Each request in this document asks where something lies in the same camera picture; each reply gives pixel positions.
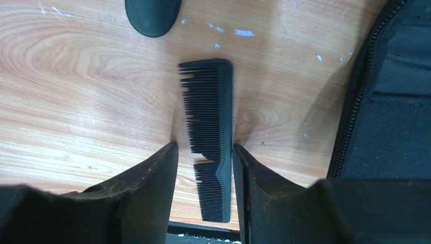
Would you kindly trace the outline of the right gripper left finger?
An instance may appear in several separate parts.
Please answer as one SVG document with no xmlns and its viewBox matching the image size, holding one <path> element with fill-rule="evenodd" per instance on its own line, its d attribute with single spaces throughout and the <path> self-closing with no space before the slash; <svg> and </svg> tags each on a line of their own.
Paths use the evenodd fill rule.
<svg viewBox="0 0 431 244">
<path fill-rule="evenodd" d="M 170 142 L 83 192 L 1 186 L 1 243 L 164 243 L 178 167 Z"/>
</svg>

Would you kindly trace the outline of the black handled tail comb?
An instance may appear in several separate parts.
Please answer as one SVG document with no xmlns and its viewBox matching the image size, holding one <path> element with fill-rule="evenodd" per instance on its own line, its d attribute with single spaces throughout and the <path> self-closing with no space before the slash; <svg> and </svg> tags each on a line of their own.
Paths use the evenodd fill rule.
<svg viewBox="0 0 431 244">
<path fill-rule="evenodd" d="M 158 38 L 174 26 L 181 4 L 181 0 L 125 0 L 125 10 L 137 32 Z"/>
</svg>

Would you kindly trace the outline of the black zip tool case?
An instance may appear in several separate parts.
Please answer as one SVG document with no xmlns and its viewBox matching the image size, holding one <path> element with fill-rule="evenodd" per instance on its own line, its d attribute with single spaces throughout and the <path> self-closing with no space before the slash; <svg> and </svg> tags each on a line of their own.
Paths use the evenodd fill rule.
<svg viewBox="0 0 431 244">
<path fill-rule="evenodd" d="M 388 1 L 350 74 L 329 178 L 430 179 L 430 1 Z"/>
</svg>

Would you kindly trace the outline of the black straight comb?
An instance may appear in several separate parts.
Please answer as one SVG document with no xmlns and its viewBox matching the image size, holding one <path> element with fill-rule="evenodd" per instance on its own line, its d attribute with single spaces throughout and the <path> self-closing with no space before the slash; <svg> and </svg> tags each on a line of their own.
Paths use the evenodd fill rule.
<svg viewBox="0 0 431 244">
<path fill-rule="evenodd" d="M 228 223 L 231 214 L 233 144 L 233 65 L 227 59 L 178 65 L 191 152 L 206 162 L 194 164 L 201 218 Z"/>
</svg>

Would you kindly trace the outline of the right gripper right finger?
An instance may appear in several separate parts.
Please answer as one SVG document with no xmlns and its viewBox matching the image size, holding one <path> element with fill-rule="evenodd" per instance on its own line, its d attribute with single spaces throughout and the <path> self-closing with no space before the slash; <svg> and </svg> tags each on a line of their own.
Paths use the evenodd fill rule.
<svg viewBox="0 0 431 244">
<path fill-rule="evenodd" d="M 233 146 L 242 243 L 430 243 L 430 181 L 321 179 L 302 187 Z"/>
</svg>

